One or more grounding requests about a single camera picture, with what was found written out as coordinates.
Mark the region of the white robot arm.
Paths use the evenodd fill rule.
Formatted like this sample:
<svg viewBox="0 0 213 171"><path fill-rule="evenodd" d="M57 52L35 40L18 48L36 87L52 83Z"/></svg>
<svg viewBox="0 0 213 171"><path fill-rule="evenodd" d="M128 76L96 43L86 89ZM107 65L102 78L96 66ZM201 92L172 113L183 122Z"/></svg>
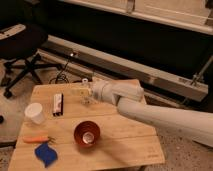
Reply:
<svg viewBox="0 0 213 171"><path fill-rule="evenodd" d="M144 89L127 82L100 80L90 83L83 79L82 84L94 99L114 105L122 116L213 147L213 113L143 105Z"/></svg>

